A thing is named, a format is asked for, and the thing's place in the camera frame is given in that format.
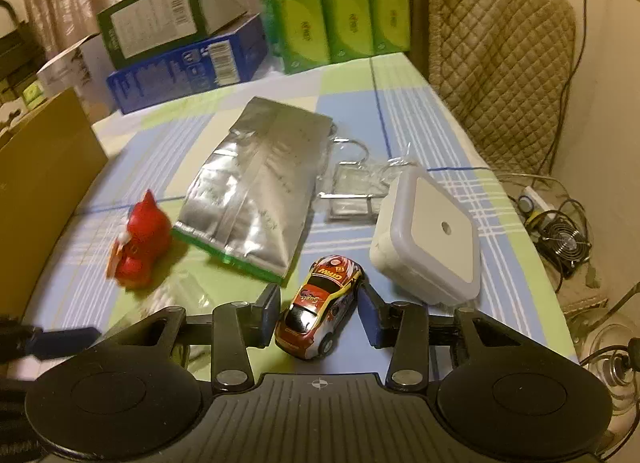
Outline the white square night light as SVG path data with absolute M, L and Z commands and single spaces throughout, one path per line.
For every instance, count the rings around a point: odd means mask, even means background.
M 469 212 L 424 168 L 408 166 L 383 198 L 370 261 L 428 305 L 480 295 L 480 237 Z

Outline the white round plug adapter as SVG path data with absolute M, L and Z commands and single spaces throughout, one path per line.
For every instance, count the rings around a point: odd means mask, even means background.
M 548 212 L 553 206 L 544 201 L 532 186 L 526 186 L 518 196 L 518 209 L 525 217 L 530 217 L 535 212 Z

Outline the black cooling fan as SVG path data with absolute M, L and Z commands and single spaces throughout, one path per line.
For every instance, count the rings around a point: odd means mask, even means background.
M 591 251 L 591 243 L 574 221 L 560 214 L 555 214 L 538 230 L 536 247 L 538 253 L 566 279 L 589 261 Z

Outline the red Doraemon figurine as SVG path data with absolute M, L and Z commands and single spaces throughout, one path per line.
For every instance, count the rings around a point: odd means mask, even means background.
M 125 226 L 116 235 L 106 265 L 107 279 L 126 290 L 149 285 L 157 259 L 169 249 L 171 222 L 157 206 L 151 190 L 131 209 Z

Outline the brown cardboard box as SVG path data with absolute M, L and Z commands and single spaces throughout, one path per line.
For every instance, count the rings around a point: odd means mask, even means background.
M 26 116 L 1 147 L 1 312 L 24 315 L 66 222 L 107 163 L 75 90 Z

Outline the silver foil bag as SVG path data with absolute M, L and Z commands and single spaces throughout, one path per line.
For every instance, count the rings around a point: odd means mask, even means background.
M 175 235 L 236 270 L 282 283 L 333 135 L 329 116 L 253 98 L 191 182 Z

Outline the white printed box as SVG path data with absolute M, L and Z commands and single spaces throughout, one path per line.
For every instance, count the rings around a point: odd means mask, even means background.
M 50 59 L 37 72 L 44 94 L 53 98 L 73 88 L 91 123 L 116 111 L 107 77 L 115 72 L 100 34 L 89 35 Z

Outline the wire soap rack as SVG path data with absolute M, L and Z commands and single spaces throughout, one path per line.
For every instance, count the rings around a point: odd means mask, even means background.
M 391 158 L 374 156 L 355 138 L 333 137 L 324 156 L 314 204 L 326 221 L 374 223 L 392 182 L 409 166 L 419 166 L 411 142 Z

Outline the red toy race car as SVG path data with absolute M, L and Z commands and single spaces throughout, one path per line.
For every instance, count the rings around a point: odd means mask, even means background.
M 274 330 L 276 344 L 298 359 L 326 357 L 363 280 L 360 264 L 348 257 L 330 255 L 315 261 Z

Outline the green tissue pack bundle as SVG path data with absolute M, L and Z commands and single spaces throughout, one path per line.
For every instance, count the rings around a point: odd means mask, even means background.
M 260 0 L 288 74 L 410 49 L 409 0 Z

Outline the blue product box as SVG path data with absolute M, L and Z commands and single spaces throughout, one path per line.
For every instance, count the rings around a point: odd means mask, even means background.
M 253 79 L 268 54 L 262 20 L 244 15 L 216 35 L 163 52 L 107 77 L 124 114 Z

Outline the box of green packs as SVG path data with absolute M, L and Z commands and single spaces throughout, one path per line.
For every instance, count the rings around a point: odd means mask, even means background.
M 47 96 L 36 73 L 29 73 L 24 78 L 8 76 L 1 79 L 1 113 L 10 114 L 16 111 L 29 112 L 43 104 Z

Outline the green product box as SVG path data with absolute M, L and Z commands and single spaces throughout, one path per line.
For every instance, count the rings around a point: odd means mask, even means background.
M 247 0 L 122 0 L 98 14 L 98 25 L 121 70 L 209 38 L 247 12 Z

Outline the checked bed sheet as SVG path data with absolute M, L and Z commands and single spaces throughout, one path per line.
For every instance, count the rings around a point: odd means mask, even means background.
M 418 300 L 370 259 L 373 219 L 331 222 L 331 164 L 377 171 L 377 197 L 420 176 L 461 217 L 409 202 L 435 219 L 435 241 L 472 265 L 472 291 L 420 300 L 432 315 L 469 307 L 573 358 L 546 270 L 494 172 L 401 53 L 244 82 L 93 127 L 108 160 L 74 203 L 38 277 L 24 320 L 47 331 L 111 331 L 150 289 L 126 290 L 108 269 L 124 257 L 134 206 L 152 196 L 169 218 L 168 251 L 152 287 L 202 292 L 209 305 L 251 301 L 269 283 L 291 304 L 321 259 L 355 261 L 386 301 Z

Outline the black folding cart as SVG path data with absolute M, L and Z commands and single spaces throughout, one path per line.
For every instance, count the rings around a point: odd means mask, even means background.
M 46 63 L 44 49 L 35 33 L 25 21 L 20 21 L 9 1 L 1 1 L 2 9 L 9 15 L 14 29 L 1 37 L 0 80 L 8 76 L 24 78 L 36 73 Z

